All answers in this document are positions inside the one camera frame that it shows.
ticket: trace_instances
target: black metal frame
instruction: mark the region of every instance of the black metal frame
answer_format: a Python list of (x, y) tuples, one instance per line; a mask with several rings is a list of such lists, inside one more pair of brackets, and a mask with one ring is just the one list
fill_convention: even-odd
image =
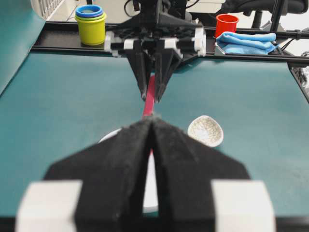
[(287, 7), (287, 0), (275, 0), (274, 8), (271, 16), (271, 27), (270, 31), (277, 31), (279, 26), (280, 17), (282, 15), (283, 9)]
[[(106, 24), (106, 28), (110, 29), (115, 27), (117, 24)], [(214, 54), (214, 34), (216, 31), (215, 27), (205, 27), (207, 34), (207, 52), (203, 58), (211, 59), (238, 59), (238, 60), (257, 60), (257, 61), (275, 61), (275, 62), (287, 62), (291, 66), (306, 67), (309, 66), (309, 57), (298, 57), (291, 56), (288, 53), (282, 55), (223, 55), (218, 56)], [(258, 29), (242, 29), (239, 28), (236, 31), (240, 34), (266, 34), (267, 31), (261, 31)], [(277, 31), (275, 32), (277, 39), (309, 39), (309, 32), (299, 32), (295, 30), (288, 31)], [(60, 39), (51, 40), (52, 36), (57, 36)], [(78, 41), (74, 46), (66, 44), (72, 43), (73, 39)], [(45, 26), (38, 37), (36, 43), (31, 49), (32, 51), (40, 52), (64, 52), (64, 53), (77, 53), (80, 55), (109, 55), (104, 52), (103, 46), (90, 47), (80, 43), (78, 35), (77, 23), (74, 22), (46, 22)]]
[[(158, 219), (150, 217), (144, 219), (143, 222), (134, 222), (139, 224), (140, 228), (147, 228), (145, 231), (158, 232), (161, 228), (158, 228)], [(210, 232), (215, 231), (215, 220), (210, 219), (205, 225), (209, 228)], [(277, 232), (304, 232), (309, 230), (309, 217), (276, 217)], [(0, 231), (2, 232), (14, 232), (15, 218), (14, 217), (0, 217)]]

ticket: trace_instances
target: black cable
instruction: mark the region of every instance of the black cable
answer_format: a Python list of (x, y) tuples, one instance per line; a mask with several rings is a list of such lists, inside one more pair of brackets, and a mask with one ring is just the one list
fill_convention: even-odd
[(193, 3), (193, 4), (190, 5), (190, 6), (187, 6), (186, 9), (188, 9), (188, 8), (190, 8), (190, 7), (192, 7), (192, 6), (194, 6), (194, 5), (197, 4), (198, 2), (199, 2), (199, 0), (196, 0), (195, 3)]
[(282, 46), (281, 51), (284, 51), (288, 45), (290, 45), (290, 43), (295, 40), (295, 39), (291, 39), (289, 42), (287, 42), (285, 45)]
[(126, 13), (126, 15), (128, 16), (128, 17), (133, 17), (133, 16), (131, 16), (131, 15), (129, 15), (128, 13), (127, 13), (127, 11), (126, 11), (126, 6), (127, 6), (127, 4), (130, 2), (130, 1), (132, 1), (132, 0), (127, 0), (126, 2), (125, 2), (125, 4), (124, 4), (124, 11), (125, 11), (125, 13)]

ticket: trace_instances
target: white plastic block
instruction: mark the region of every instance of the white plastic block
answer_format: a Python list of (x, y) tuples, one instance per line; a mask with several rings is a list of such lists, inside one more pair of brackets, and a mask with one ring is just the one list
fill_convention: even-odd
[(216, 232), (275, 232), (275, 215), (262, 181), (212, 180)]
[(105, 35), (105, 41), (104, 41), (104, 51), (112, 52), (111, 43), (113, 39), (114, 39), (114, 33), (112, 31), (107, 31)]
[(177, 38), (163, 38), (164, 39), (164, 48), (172, 48), (182, 59), (183, 55), (180, 52), (180, 49), (177, 49), (177, 42), (179, 41)]
[(124, 42), (124, 50), (132, 50), (134, 46), (134, 39), (126, 39)]
[(16, 232), (76, 232), (81, 180), (31, 183), (19, 206)]
[(206, 34), (204, 28), (196, 28), (194, 35), (194, 50), (197, 52), (198, 56), (206, 55)]

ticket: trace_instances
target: folded cloth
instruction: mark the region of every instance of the folded cloth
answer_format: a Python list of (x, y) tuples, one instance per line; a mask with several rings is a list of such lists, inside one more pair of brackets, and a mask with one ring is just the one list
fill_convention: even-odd
[(275, 40), (275, 33), (245, 35), (223, 32), (217, 38), (217, 43), (225, 53), (267, 55), (275, 50), (276, 47), (271, 43)]

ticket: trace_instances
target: green mat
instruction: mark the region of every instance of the green mat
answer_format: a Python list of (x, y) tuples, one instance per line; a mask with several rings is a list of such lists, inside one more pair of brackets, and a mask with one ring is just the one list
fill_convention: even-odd
[(27, 57), (45, 21), (30, 0), (3, 0), (0, 8), (0, 95)]
[[(31, 53), (0, 97), (0, 216), (48, 166), (141, 118), (125, 58)], [(222, 126), (218, 148), (265, 181), (277, 216), (309, 214), (309, 106), (285, 63), (197, 60), (172, 76), (155, 112), (186, 131)]]

